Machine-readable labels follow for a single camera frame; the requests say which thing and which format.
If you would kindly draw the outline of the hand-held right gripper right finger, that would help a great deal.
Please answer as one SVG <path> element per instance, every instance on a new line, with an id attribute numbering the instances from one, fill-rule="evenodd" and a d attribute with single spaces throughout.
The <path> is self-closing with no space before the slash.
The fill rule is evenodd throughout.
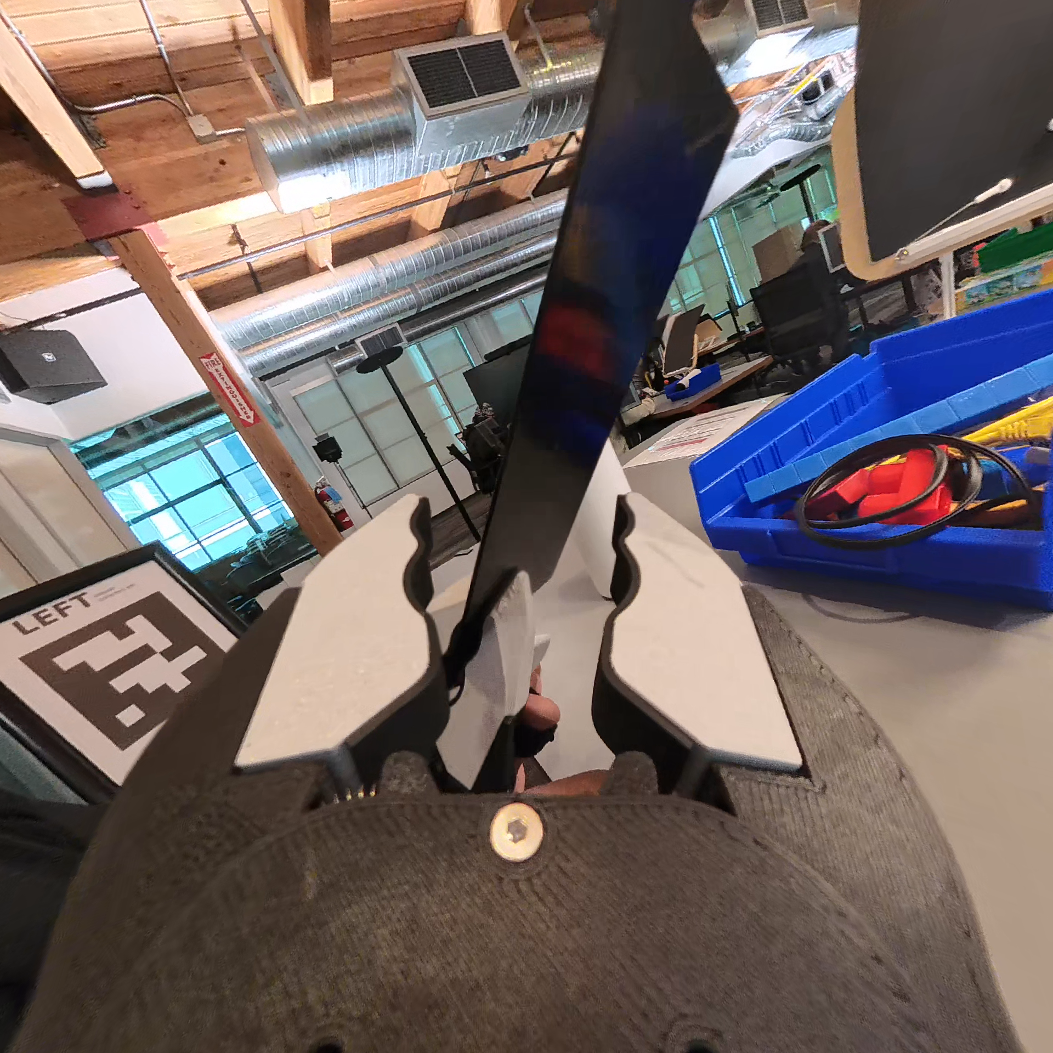
<path id="1" fill-rule="evenodd" d="M 801 775 L 801 747 L 738 577 L 638 493 L 617 499 L 612 547 L 614 610 L 592 697 L 602 742 L 616 756 L 645 756 L 663 793 L 698 794 L 719 766 Z"/>

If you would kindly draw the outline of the red plastic block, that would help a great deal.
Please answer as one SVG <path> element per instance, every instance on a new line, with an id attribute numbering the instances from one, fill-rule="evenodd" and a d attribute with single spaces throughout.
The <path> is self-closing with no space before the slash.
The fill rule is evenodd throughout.
<path id="1" fill-rule="evenodd" d="M 804 502 L 804 520 L 819 529 L 888 524 L 928 526 L 958 510 L 941 444 L 922 445 L 862 466 Z"/>

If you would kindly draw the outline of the person's left hand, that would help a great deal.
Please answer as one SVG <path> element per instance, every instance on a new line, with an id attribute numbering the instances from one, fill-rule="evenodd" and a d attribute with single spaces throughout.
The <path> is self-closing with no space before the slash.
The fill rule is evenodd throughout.
<path id="1" fill-rule="evenodd" d="M 542 690 L 542 667 L 534 665 L 529 688 L 526 703 L 521 711 L 524 726 L 538 732 L 554 732 L 560 722 L 560 708 Z"/>

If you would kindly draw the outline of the silver duct with vent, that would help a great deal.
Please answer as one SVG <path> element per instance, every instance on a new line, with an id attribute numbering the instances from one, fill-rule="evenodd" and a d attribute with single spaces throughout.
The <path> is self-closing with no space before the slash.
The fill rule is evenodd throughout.
<path id="1" fill-rule="evenodd" d="M 292 214 L 525 150 L 585 125 L 602 51 L 515 52 L 505 33 L 398 48 L 385 88 L 250 119 L 253 165 Z"/>

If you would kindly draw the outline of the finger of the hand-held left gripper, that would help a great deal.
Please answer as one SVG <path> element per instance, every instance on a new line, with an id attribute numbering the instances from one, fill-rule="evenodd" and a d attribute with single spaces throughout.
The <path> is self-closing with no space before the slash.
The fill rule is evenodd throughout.
<path id="1" fill-rule="evenodd" d="M 502 792 L 514 780 L 506 719 L 525 706 L 536 650 L 533 590 L 526 572 L 519 571 L 481 621 L 465 686 L 438 738 L 448 775 L 466 790 Z"/>

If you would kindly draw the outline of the printed paper sheet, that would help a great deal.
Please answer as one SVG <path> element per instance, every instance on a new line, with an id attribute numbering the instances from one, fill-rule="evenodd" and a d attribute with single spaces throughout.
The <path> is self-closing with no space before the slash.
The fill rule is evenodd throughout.
<path id="1" fill-rule="evenodd" d="M 688 418 L 653 439 L 636 460 L 643 464 L 701 456 L 788 398 L 781 394 Z"/>

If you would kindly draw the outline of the black office chair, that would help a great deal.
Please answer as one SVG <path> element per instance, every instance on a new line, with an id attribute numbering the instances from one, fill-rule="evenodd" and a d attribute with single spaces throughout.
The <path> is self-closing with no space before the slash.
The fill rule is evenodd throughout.
<path id="1" fill-rule="evenodd" d="M 452 444 L 449 452 L 466 468 L 476 490 L 492 495 L 506 457 L 508 428 L 498 420 L 494 409 L 482 402 L 458 439 L 460 446 Z"/>

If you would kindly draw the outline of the black desk monitor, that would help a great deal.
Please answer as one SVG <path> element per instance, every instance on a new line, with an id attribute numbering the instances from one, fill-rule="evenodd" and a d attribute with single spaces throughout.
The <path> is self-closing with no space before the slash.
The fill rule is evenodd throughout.
<path id="1" fill-rule="evenodd" d="M 491 408 L 505 426 L 515 413 L 529 351 L 528 339 L 516 341 L 496 349 L 480 364 L 463 373 L 476 405 Z"/>

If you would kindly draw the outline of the silver spiral duct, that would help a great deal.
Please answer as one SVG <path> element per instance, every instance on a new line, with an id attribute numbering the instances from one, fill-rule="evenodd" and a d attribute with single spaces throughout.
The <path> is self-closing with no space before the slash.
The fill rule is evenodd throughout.
<path id="1" fill-rule="evenodd" d="M 244 369 L 261 378 L 424 307 L 430 279 L 438 278 L 441 299 L 526 262 L 521 245 L 545 256 L 568 196 L 554 191 L 213 310 L 211 322 Z"/>

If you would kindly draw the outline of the black board wooden frame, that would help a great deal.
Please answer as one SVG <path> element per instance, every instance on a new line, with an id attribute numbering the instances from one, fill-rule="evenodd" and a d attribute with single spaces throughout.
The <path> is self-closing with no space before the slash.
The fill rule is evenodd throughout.
<path id="1" fill-rule="evenodd" d="M 877 280 L 1051 212 L 1052 3 L 862 1 L 831 140 L 849 271 Z"/>

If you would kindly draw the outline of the black wall speaker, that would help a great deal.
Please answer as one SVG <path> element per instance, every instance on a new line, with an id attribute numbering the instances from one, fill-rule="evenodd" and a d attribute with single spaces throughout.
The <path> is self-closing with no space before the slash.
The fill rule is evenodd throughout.
<path id="1" fill-rule="evenodd" d="M 46 329 L 1 332 L 1 381 L 9 395 L 44 405 L 107 388 L 75 335 Z"/>

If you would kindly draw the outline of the white tumbler black lid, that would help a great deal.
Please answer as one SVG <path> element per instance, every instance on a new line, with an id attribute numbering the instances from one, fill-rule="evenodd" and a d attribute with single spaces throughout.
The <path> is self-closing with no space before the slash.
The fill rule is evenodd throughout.
<path id="1" fill-rule="evenodd" d="M 617 502 L 630 492 L 624 466 L 612 442 L 608 440 L 588 483 L 571 533 L 571 540 L 584 561 L 593 587 L 605 600 L 612 598 L 615 568 L 613 535 Z"/>

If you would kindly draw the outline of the black disc floor stand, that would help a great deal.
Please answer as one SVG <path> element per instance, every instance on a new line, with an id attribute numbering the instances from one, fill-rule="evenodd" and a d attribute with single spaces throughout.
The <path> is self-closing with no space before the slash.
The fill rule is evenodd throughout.
<path id="1" fill-rule="evenodd" d="M 363 376 L 376 372 L 381 372 L 381 374 L 384 375 L 388 380 L 388 386 L 392 390 L 398 403 L 406 414 L 411 426 L 414 429 L 414 432 L 419 438 L 424 451 L 428 453 L 429 461 L 432 466 L 434 466 L 434 470 L 438 474 L 443 486 L 445 486 L 445 490 L 453 501 L 454 506 L 456 506 L 463 523 L 465 524 L 468 532 L 476 542 L 480 542 L 481 533 L 477 529 L 471 514 L 468 513 L 465 503 L 462 501 L 456 486 L 454 486 L 453 481 L 449 477 L 442 461 L 440 461 L 434 448 L 432 448 L 431 442 L 429 442 L 426 431 L 422 428 L 420 421 L 402 393 L 402 389 L 399 386 L 392 374 L 392 371 L 390 370 L 392 364 L 402 355 L 403 351 L 403 346 L 391 346 L 376 350 L 373 353 L 367 353 L 362 362 L 355 367 L 355 371 Z"/>

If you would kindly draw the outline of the wooden post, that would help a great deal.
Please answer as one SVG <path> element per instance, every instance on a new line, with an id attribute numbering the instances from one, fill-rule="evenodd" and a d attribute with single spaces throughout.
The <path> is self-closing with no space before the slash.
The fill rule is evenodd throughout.
<path id="1" fill-rule="evenodd" d="M 147 230 L 135 229 L 112 235 L 110 243 L 188 357 L 191 366 L 229 415 L 230 422 L 267 474 L 309 543 L 320 556 L 326 556 L 340 544 L 341 535 L 258 399 L 238 375 L 227 345 L 196 292 L 176 276 Z"/>

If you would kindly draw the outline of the black plate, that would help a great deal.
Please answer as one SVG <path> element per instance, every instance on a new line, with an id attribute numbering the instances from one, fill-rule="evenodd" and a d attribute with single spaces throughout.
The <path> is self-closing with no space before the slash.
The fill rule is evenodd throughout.
<path id="1" fill-rule="evenodd" d="M 552 577 L 739 119 L 693 7 L 614 5 L 450 681 L 503 588 Z"/>

